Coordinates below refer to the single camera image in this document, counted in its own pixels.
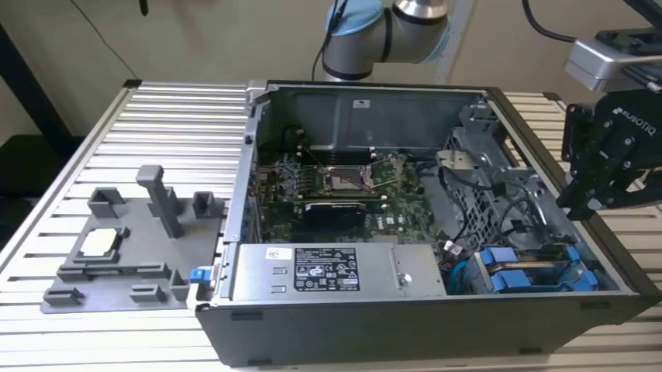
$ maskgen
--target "cable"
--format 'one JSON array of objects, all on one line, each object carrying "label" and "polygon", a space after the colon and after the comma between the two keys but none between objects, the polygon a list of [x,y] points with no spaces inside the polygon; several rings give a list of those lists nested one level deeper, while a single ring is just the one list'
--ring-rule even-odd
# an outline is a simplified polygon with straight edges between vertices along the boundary
[{"label": "cable", "polygon": [[344,14],[344,7],[347,6],[347,1],[338,7],[338,0],[334,0],[334,10],[331,11],[331,17],[328,18],[328,27],[327,33],[324,34],[324,41],[322,42],[322,46],[319,47],[318,55],[315,56],[315,62],[312,62],[312,68],[310,69],[310,80],[315,81],[315,68],[318,67],[319,58],[324,55],[324,51],[327,49],[328,41],[331,40],[331,34],[334,33],[335,28],[340,24],[340,19]]},{"label": "cable", "polygon": [[459,207],[459,210],[462,212],[462,227],[458,231],[458,234],[455,234],[455,237],[451,239],[451,242],[457,242],[458,239],[462,237],[462,234],[467,230],[469,227],[469,213],[465,207],[462,206],[462,203],[459,202],[458,198],[455,198],[455,195],[453,192],[449,190],[449,185],[446,184],[446,180],[443,179],[443,171],[442,167],[439,167],[439,172],[437,174],[437,177],[439,179],[439,184],[442,185],[442,188],[446,190],[446,195],[449,196],[450,201]]},{"label": "cable", "polygon": [[526,16],[526,20],[529,21],[529,24],[542,36],[546,36],[550,39],[558,41],[563,41],[565,43],[575,42],[577,37],[561,35],[559,33],[553,33],[543,26],[541,26],[541,24],[535,21],[534,14],[531,11],[531,4],[529,3],[529,0],[522,0],[522,7],[525,8],[525,16]]},{"label": "cable", "polygon": [[465,178],[459,177],[459,175],[455,173],[455,171],[446,167],[446,166],[442,166],[439,168],[439,173],[443,171],[449,172],[449,174],[451,175],[453,179],[459,182],[461,184],[463,184],[465,186],[470,187],[470,188],[474,188],[477,190],[481,190],[481,191],[493,191],[494,190],[494,186],[483,186],[482,184],[478,184],[478,183],[474,183],[474,182],[470,182],[467,181]]},{"label": "cable", "polygon": [[96,35],[102,39],[102,42],[106,45],[106,47],[108,48],[108,50],[112,52],[112,54],[115,54],[115,57],[118,57],[118,59],[122,61],[122,63],[124,64],[124,67],[127,67],[127,70],[131,72],[131,75],[134,75],[134,78],[138,79],[138,75],[136,75],[134,69],[130,67],[128,63],[123,60],[123,58],[120,57],[120,55],[118,54],[118,52],[115,51],[115,49],[112,48],[112,46],[110,46],[108,42],[104,39],[104,35],[102,35],[102,32],[96,28],[95,24],[92,23],[92,20],[87,16],[85,12],[83,12],[83,9],[80,8],[80,6],[76,4],[76,2],[73,0],[69,0],[69,3],[76,7],[77,11],[83,15],[83,18],[85,18],[85,21],[92,26],[92,29],[95,30]]},{"label": "cable", "polygon": [[514,230],[509,229],[506,232],[503,231],[503,222],[506,221],[506,217],[509,217],[510,211],[513,210],[513,208],[515,208],[518,206],[518,204],[521,204],[523,202],[526,202],[531,211],[535,208],[534,202],[529,199],[527,196],[523,196],[523,197],[511,201],[511,203],[506,206],[506,209],[503,210],[503,214],[499,217],[499,223],[497,224],[497,238],[498,239],[506,240],[506,233],[509,233],[509,235],[510,235],[511,233],[514,233],[514,231],[517,231],[518,229],[525,227],[525,226],[518,226]]},{"label": "cable", "polygon": [[503,237],[509,236],[510,234],[513,234],[514,232],[517,232],[519,229],[535,229],[535,226],[522,225],[522,226],[518,226],[518,227],[513,227],[511,229],[507,229],[506,231],[502,232],[502,236]]}]

